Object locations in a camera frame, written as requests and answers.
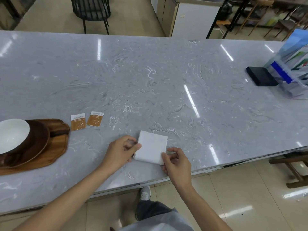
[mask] sneaker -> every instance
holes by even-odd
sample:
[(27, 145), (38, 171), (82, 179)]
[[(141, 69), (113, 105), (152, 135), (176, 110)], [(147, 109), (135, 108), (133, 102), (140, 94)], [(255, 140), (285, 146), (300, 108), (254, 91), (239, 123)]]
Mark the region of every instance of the sneaker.
[(149, 200), (151, 197), (150, 186), (145, 186), (140, 190), (140, 199), (139, 200)]

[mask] packet label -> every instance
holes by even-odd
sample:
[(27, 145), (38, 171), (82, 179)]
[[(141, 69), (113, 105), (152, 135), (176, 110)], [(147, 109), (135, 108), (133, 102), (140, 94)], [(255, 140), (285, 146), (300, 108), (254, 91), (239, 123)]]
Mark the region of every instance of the packet label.
[(100, 126), (104, 113), (92, 111), (91, 115), (87, 121), (89, 126)]
[(86, 128), (86, 115), (85, 113), (71, 115), (71, 130), (76, 131)]

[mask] wooden serving board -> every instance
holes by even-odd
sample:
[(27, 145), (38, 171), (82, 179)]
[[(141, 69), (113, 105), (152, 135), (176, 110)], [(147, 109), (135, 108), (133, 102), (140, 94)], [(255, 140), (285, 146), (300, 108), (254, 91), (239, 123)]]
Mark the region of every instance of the wooden serving board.
[(0, 175), (19, 173), (42, 168), (54, 163), (67, 149), (70, 127), (60, 119), (36, 119), (44, 123), (50, 131), (50, 139), (42, 151), (33, 160), (15, 168), (0, 168)]

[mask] person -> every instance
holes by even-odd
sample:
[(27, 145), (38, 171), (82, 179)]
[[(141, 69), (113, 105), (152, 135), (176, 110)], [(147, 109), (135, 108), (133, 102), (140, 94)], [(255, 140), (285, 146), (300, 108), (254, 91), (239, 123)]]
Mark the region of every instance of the person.
[[(118, 169), (131, 161), (131, 156), (142, 146), (126, 135), (110, 143), (102, 163), (75, 186), (64, 192), (36, 214), (19, 225), (14, 231), (56, 231), (74, 215), (90, 195)], [(162, 153), (163, 170), (185, 202), (201, 230), (232, 231), (195, 191), (191, 181), (191, 164), (177, 147), (167, 149), (173, 154)], [(175, 210), (160, 202), (150, 201), (150, 187), (141, 189), (137, 205), (138, 222), (122, 228), (131, 230), (193, 230)]]

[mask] white bowl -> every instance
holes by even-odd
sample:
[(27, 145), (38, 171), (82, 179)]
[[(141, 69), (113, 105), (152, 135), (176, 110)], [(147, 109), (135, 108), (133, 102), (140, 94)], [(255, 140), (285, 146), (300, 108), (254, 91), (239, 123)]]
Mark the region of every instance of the white bowl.
[(18, 147), (30, 132), (29, 124), (21, 119), (0, 122), (0, 154)]

